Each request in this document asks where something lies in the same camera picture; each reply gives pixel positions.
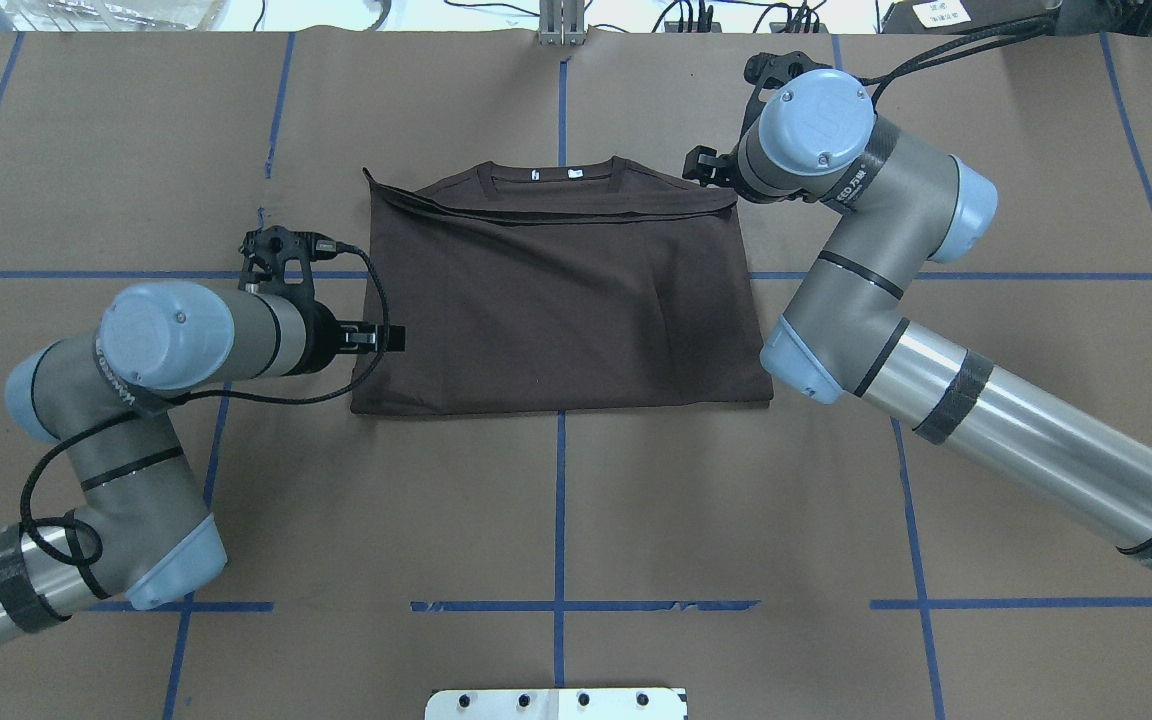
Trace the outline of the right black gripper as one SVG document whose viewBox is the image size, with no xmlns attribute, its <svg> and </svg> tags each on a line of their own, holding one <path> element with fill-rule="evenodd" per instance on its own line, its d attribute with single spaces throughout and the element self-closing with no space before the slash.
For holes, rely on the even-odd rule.
<svg viewBox="0 0 1152 720">
<path fill-rule="evenodd" d="M 732 177 L 732 165 L 730 154 L 722 154 L 708 146 L 695 146 L 685 156 L 684 179 L 702 187 L 736 190 L 736 183 Z"/>
</svg>

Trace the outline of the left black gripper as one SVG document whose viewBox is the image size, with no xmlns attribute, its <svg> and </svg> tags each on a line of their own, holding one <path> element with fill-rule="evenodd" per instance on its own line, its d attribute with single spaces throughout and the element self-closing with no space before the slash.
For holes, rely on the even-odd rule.
<svg viewBox="0 0 1152 720">
<path fill-rule="evenodd" d="M 338 323 L 329 306 L 312 301 L 305 313 L 305 347 L 302 353 L 302 373 L 314 374 L 333 363 L 340 351 L 344 334 L 346 354 L 403 353 L 404 336 L 389 336 L 387 323 Z"/>
</svg>

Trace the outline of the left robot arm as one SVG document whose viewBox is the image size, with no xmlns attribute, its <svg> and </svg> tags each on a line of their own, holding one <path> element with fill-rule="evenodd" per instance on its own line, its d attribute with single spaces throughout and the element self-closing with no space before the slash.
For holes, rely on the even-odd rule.
<svg viewBox="0 0 1152 720">
<path fill-rule="evenodd" d="M 84 497 L 32 510 L 41 468 L 0 528 L 0 644 L 115 594 L 151 611 L 215 579 L 227 551 L 169 411 L 209 384 L 319 372 L 339 354 L 399 353 L 402 325 L 338 323 L 311 287 L 212 290 L 156 281 L 120 291 L 99 327 L 41 348 L 5 384 L 20 429 L 67 456 Z"/>
</svg>

